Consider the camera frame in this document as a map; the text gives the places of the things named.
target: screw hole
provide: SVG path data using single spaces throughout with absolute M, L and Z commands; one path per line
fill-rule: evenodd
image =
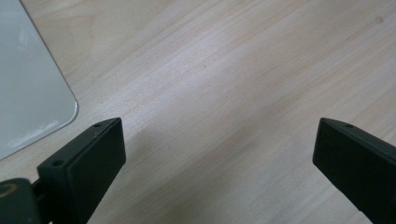
M 60 166 L 62 164 L 64 164 L 64 161 L 55 161 L 52 163 L 53 166 Z

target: light wooden surface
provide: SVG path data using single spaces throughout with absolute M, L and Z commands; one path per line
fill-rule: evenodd
M 23 3 L 80 108 L 1 179 L 121 117 L 127 163 L 90 223 L 370 223 L 312 153 L 321 117 L 396 145 L 396 1 Z

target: black plastic part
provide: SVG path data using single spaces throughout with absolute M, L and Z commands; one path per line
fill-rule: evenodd
M 92 125 L 41 163 L 53 223 L 86 223 L 124 163 L 121 119 Z
M 373 223 L 396 223 L 396 147 L 350 124 L 321 119 L 313 163 Z
M 29 180 L 16 178 L 0 183 L 0 223 L 43 223 Z

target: wood grain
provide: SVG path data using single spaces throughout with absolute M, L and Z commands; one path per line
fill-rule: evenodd
M 321 117 L 396 145 L 394 0 L 23 3 L 79 114 L 1 179 L 121 117 L 127 163 L 90 223 L 370 223 L 312 152 Z

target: wooden table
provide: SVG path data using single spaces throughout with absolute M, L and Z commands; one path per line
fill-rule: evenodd
M 321 117 L 396 145 L 394 0 L 23 3 L 79 114 L 2 180 L 121 117 L 127 162 L 90 223 L 370 223 L 312 153 Z

